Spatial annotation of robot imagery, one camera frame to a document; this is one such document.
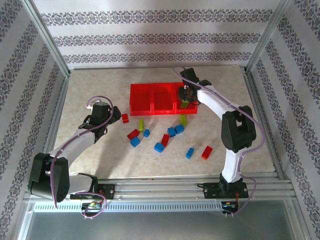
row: yellow-green lego brick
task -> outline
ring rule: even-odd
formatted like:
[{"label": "yellow-green lego brick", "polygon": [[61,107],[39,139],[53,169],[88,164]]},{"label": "yellow-green lego brick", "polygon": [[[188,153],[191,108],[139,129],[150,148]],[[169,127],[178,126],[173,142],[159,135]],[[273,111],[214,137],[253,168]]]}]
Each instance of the yellow-green lego brick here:
[{"label": "yellow-green lego brick", "polygon": [[180,123],[182,126],[187,126],[187,116],[185,114],[180,115]]},{"label": "yellow-green lego brick", "polygon": [[189,105],[189,102],[188,102],[188,101],[182,101],[182,103],[181,103],[181,108],[182,108],[182,109],[186,109],[186,108],[188,107],[188,105]]},{"label": "yellow-green lego brick", "polygon": [[140,131],[140,132],[143,132],[144,131],[144,120],[141,118],[141,119],[139,119],[139,128],[138,128],[138,130]]}]

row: red tray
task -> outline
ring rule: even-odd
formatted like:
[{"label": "red tray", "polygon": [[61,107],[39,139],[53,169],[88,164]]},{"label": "red tray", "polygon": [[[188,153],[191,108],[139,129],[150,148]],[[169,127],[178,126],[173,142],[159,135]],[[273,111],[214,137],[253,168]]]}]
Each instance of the red tray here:
[{"label": "red tray", "polygon": [[182,82],[131,84],[131,116],[196,114],[196,105],[188,104],[187,108],[181,108],[178,92],[183,86]]}]

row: lego brick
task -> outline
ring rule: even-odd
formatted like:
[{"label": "lego brick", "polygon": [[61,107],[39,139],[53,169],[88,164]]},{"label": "lego brick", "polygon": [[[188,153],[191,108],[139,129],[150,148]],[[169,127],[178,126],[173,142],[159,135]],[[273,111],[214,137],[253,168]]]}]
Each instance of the lego brick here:
[{"label": "lego brick", "polygon": [[182,126],[182,125],[180,124],[180,125],[176,126],[176,127],[174,128],[174,130],[175,130],[176,134],[180,134],[180,133],[182,133],[182,132],[185,130],[185,128],[184,128],[184,126]]},{"label": "lego brick", "polygon": [[122,114],[122,122],[127,124],[129,122],[128,114]]},{"label": "lego brick", "polygon": [[130,141],[134,138],[134,137],[138,137],[140,134],[140,132],[135,129],[133,130],[130,134],[127,135],[127,137],[130,139]]},{"label": "lego brick", "polygon": [[187,116],[185,114],[180,115],[180,123],[182,126],[187,126]]},{"label": "lego brick", "polygon": [[154,150],[156,150],[159,153],[162,153],[165,150],[165,146],[163,146],[161,143],[157,142],[154,146]]},{"label": "lego brick", "polygon": [[168,146],[170,136],[168,134],[164,134],[162,137],[161,144],[166,148]]},{"label": "lego brick", "polygon": [[133,147],[136,147],[136,146],[139,145],[140,139],[135,136],[135,137],[130,141],[130,143],[131,143],[131,145],[132,145]]},{"label": "lego brick", "polygon": [[150,135],[150,131],[148,129],[144,130],[143,136],[147,138],[149,137],[149,135]]},{"label": "lego brick", "polygon": [[170,138],[174,137],[176,135],[175,129],[173,127],[169,127],[168,134],[169,134]]},{"label": "lego brick", "polygon": [[189,102],[188,101],[182,101],[181,107],[182,109],[186,109],[188,107]]},{"label": "lego brick", "polygon": [[144,126],[145,124],[144,124],[144,120],[142,119],[142,118],[140,118],[139,119],[139,131],[140,132],[143,132],[144,131],[144,128],[145,128],[145,126]]},{"label": "lego brick", "polygon": [[212,147],[210,146],[206,146],[204,152],[202,153],[201,157],[205,160],[207,160],[209,158],[209,155],[211,154],[212,152]]},{"label": "lego brick", "polygon": [[192,156],[192,154],[194,153],[194,151],[195,151],[195,149],[194,149],[193,147],[190,147],[189,150],[188,150],[188,152],[186,153],[185,157],[186,157],[187,159],[190,159],[191,156]]}]

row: patterned wallpaper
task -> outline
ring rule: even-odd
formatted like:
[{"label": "patterned wallpaper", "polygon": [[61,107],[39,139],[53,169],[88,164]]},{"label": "patterned wallpaper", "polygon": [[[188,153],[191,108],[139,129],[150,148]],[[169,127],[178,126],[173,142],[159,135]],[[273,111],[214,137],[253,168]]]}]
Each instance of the patterned wallpaper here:
[{"label": "patterned wallpaper", "polygon": [[34,0],[70,69],[248,62],[278,0]]},{"label": "patterned wallpaper", "polygon": [[10,239],[64,76],[19,0],[0,2],[0,240]]},{"label": "patterned wallpaper", "polygon": [[252,71],[282,170],[320,239],[320,8],[294,0]]}]

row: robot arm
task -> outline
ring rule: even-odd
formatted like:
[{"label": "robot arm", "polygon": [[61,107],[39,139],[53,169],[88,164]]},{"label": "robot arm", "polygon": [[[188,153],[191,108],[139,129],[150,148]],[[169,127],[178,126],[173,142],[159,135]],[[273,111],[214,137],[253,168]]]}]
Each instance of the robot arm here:
[{"label": "robot arm", "polygon": [[[182,80],[184,87],[179,89],[179,99],[207,105],[222,121],[221,140],[226,148],[226,155],[219,187],[223,193],[230,193],[243,181],[238,172],[238,165],[241,154],[257,137],[255,125],[249,118],[227,105],[226,102],[230,101],[219,94],[209,81],[199,81],[193,68],[184,69],[180,75],[197,84]],[[241,107],[234,103],[232,105],[253,116],[249,106]]]},{"label": "robot arm", "polygon": [[38,153],[34,157],[28,184],[28,192],[30,194],[52,200],[49,172],[52,160],[58,151],[61,153],[54,164],[54,187],[57,202],[61,202],[68,194],[95,191],[95,187],[98,184],[97,177],[83,173],[69,176],[69,167],[84,150],[95,144],[107,133],[107,125],[118,121],[121,118],[121,113],[118,107],[114,106],[113,115],[108,123],[97,129],[90,130],[103,124],[111,115],[111,107],[105,102],[96,102],[91,109],[91,115],[84,119],[78,130],[66,143],[75,136],[78,136],[78,138],[71,141],[65,149],[62,149],[62,146],[65,145],[63,143],[47,154]]}]

